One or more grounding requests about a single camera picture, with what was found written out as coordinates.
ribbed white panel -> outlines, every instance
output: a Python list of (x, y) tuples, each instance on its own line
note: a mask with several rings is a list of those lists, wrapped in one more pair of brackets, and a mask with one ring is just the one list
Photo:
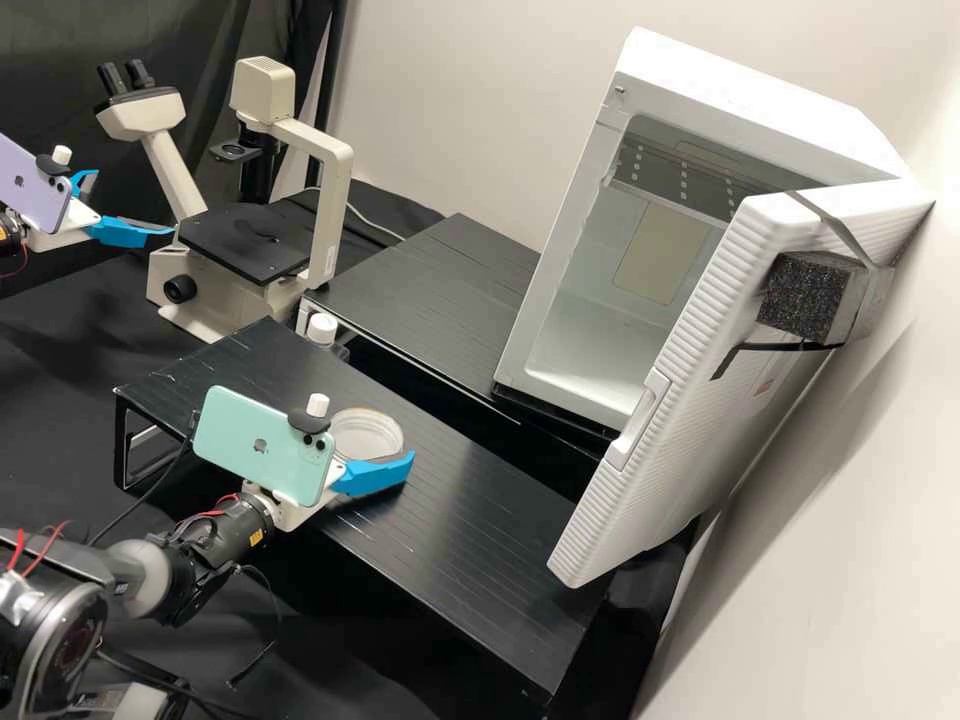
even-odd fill
[[(844, 220), (880, 264), (896, 257), (931, 206), (909, 180), (804, 194)], [(799, 359), (756, 414), (748, 412), (750, 391), (771, 353), (742, 352), (722, 378), (709, 378), (741, 340), (782, 335), (752, 322), (758, 290), (778, 253), (808, 249), (849, 254), (786, 195), (741, 204), (654, 363), (670, 389), (624, 469), (600, 463), (547, 563), (563, 582), (577, 587), (660, 544), (729, 492), (826, 353)]]

mint green iphone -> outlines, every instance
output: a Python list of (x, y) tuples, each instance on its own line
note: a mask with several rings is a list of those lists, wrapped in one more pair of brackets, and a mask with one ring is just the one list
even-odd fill
[(193, 451), (245, 480), (310, 507), (323, 492), (334, 439), (329, 432), (310, 435), (297, 430), (286, 413), (214, 385), (203, 401)]

white wall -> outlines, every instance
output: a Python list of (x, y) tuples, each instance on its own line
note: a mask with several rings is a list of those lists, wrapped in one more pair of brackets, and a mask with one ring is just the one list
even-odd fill
[(893, 0), (352, 4), (330, 127), (357, 176), (534, 248), (634, 25), (856, 104), (898, 146), (960, 37), (949, 0), (921, 0), (924, 13)]
[[(960, 28), (944, 6), (910, 5), (934, 38)], [(941, 50), (902, 63), (960, 77)], [(939, 201), (882, 327), (834, 357), (721, 516), (642, 720), (960, 717), (960, 86), (931, 100), (903, 141)]]

black backdrop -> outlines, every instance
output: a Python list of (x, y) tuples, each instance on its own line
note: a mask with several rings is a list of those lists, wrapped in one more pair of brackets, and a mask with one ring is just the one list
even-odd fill
[[(329, 13), (327, 0), (0, 0), (0, 132), (33, 153), (68, 145), (72, 168), (100, 170), (97, 211), (171, 222), (140, 144), (111, 140), (93, 114), (105, 95), (96, 66), (140, 57), (183, 96), (187, 117), (172, 135), (207, 203), (235, 200), (238, 169), (206, 153), (236, 135), (226, 107), (234, 61), (268, 55), (293, 65), (299, 109)], [(31, 256), (0, 281), (0, 297), (115, 253), (82, 243)], [(0, 274), (17, 263), (0, 261)]]

white bottle cap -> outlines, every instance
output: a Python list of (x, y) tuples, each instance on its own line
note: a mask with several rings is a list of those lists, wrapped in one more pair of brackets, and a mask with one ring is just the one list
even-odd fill
[(313, 417), (323, 417), (327, 414), (327, 408), (330, 407), (330, 398), (323, 393), (311, 393), (307, 400), (307, 415)]
[(307, 325), (307, 338), (318, 345), (333, 345), (337, 339), (338, 325), (337, 319), (330, 313), (314, 313)]
[(70, 158), (73, 157), (73, 150), (68, 148), (66, 145), (57, 145), (53, 149), (53, 153), (50, 155), (53, 158), (55, 163), (60, 165), (69, 165)]

